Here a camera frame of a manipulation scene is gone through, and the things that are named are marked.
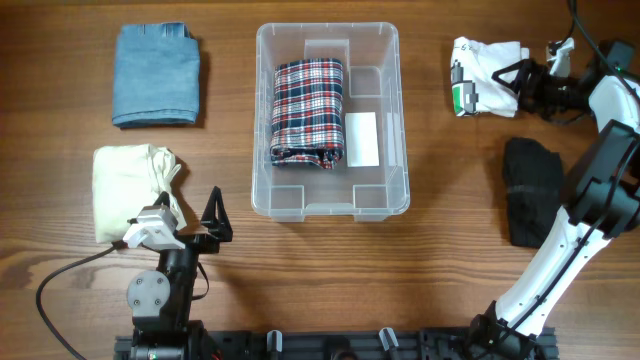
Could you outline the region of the plaid flannel shirt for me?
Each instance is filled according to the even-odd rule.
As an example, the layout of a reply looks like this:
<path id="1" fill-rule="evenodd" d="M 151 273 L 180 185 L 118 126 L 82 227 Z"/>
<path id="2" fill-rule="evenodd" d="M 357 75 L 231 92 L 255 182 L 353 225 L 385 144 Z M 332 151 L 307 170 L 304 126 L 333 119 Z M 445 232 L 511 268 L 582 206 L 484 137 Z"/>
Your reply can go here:
<path id="1" fill-rule="evenodd" d="M 307 58 L 275 68 L 270 158 L 276 167 L 333 169 L 345 153 L 344 66 L 337 58 Z"/>

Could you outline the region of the white printed t-shirt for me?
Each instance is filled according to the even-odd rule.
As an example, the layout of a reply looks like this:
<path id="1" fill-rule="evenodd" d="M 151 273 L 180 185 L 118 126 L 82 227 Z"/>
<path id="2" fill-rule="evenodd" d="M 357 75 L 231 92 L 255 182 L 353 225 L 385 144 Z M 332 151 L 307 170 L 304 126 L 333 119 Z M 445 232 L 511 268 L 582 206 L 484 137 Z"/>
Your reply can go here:
<path id="1" fill-rule="evenodd" d="M 530 50 L 518 41 L 485 44 L 466 37 L 454 40 L 451 55 L 451 90 L 458 117 L 492 113 L 514 117 L 517 96 L 492 79 L 495 71 L 528 59 Z"/>

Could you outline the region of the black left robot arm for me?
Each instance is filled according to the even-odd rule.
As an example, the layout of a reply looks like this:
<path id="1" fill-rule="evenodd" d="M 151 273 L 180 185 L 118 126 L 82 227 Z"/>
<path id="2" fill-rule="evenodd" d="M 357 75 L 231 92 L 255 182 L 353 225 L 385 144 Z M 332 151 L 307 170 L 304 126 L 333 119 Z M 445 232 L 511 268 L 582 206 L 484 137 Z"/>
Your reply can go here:
<path id="1" fill-rule="evenodd" d="M 170 196 L 163 192 L 151 206 L 129 220 L 124 242 L 130 248 L 148 248 L 159 254 L 154 270 L 134 277 L 127 289 L 134 332 L 130 349 L 123 341 L 115 347 L 116 359 L 168 360 L 223 357 L 215 340 L 200 320 L 190 320 L 191 305 L 203 295 L 194 293 L 202 254 L 216 254 L 230 242 L 233 230 L 226 214 L 221 190 L 215 187 L 200 224 L 204 233 L 179 234 L 178 220 L 170 209 Z"/>

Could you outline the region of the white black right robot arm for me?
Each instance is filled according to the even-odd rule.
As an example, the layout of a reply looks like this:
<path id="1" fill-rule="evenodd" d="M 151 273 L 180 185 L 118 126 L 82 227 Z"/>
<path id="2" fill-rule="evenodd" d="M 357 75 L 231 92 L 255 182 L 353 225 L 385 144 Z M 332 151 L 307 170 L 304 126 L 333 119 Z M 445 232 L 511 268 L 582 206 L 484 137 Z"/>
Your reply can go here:
<path id="1" fill-rule="evenodd" d="M 553 226 L 524 273 L 472 321 L 465 351 L 475 359 L 528 357 L 551 310 L 584 266 L 639 225 L 639 85 L 618 65 L 623 47 L 614 42 L 608 52 L 597 50 L 580 79 L 559 77 L 531 59 L 492 74 L 503 84 L 503 75 L 514 73 L 505 86 L 526 109 L 590 109 L 599 135 L 569 170 Z"/>

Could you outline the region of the black garment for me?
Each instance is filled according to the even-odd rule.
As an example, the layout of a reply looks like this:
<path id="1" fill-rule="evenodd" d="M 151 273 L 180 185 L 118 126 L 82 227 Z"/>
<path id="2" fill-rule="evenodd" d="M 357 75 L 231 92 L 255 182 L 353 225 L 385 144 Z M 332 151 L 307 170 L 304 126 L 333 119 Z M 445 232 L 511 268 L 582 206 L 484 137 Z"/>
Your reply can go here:
<path id="1" fill-rule="evenodd" d="M 560 155 L 536 140 L 513 137 L 504 147 L 502 177 L 511 244 L 540 248 L 560 208 L 564 182 Z"/>

